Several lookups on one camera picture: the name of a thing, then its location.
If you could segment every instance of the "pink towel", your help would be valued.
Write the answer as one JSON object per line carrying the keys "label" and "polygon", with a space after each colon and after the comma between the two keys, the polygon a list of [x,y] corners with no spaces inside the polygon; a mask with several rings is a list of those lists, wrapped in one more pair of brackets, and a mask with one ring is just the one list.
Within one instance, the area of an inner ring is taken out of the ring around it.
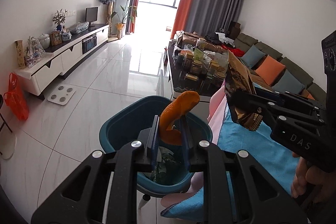
{"label": "pink towel", "polygon": [[[226,97],[224,92],[224,84],[222,87],[211,97],[209,104],[209,126],[212,131],[212,143],[217,144],[219,132],[221,130],[225,108]],[[173,204],[179,203],[187,198],[196,194],[203,187],[203,173],[197,172],[191,178],[191,185],[187,193],[168,194],[161,199],[163,207],[169,207]]]}

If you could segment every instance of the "orange curtain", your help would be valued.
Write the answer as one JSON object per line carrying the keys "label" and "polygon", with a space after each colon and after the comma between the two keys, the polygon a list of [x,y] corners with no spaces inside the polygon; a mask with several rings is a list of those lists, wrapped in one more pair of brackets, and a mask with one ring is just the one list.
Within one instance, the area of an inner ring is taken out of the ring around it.
{"label": "orange curtain", "polygon": [[171,30],[170,39],[174,38],[176,31],[183,30],[185,22],[188,18],[188,13],[190,9],[192,0],[180,0],[179,6],[177,8],[176,17],[174,21],[173,29]]}

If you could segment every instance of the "hand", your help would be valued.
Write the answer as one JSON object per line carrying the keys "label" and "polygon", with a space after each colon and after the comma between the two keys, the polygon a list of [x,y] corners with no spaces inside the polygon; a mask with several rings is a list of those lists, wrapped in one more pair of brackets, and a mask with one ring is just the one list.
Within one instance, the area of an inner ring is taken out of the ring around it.
{"label": "hand", "polygon": [[307,161],[304,158],[299,159],[296,171],[291,185],[293,198],[303,195],[306,192],[307,182],[314,185],[322,185],[321,191],[316,195],[313,202],[327,201],[336,190],[336,171],[326,173],[316,166],[308,168]]}

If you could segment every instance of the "orange cushion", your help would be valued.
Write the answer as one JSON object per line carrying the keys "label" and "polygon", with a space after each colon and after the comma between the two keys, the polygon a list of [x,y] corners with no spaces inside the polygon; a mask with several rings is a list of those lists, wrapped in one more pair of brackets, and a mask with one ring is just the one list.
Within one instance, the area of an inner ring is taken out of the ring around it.
{"label": "orange cushion", "polygon": [[272,85],[278,75],[286,68],[277,60],[271,58],[269,55],[255,72],[263,78],[267,85]]}
{"label": "orange cushion", "polygon": [[315,100],[315,98],[310,93],[308,94],[307,98]]}

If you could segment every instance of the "computer monitor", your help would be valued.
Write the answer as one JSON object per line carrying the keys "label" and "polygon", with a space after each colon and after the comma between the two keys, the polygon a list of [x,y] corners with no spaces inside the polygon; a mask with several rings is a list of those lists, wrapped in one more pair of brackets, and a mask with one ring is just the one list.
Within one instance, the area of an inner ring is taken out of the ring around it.
{"label": "computer monitor", "polygon": [[85,21],[89,22],[89,28],[95,26],[94,24],[91,23],[97,21],[97,19],[98,19],[98,7],[86,8]]}

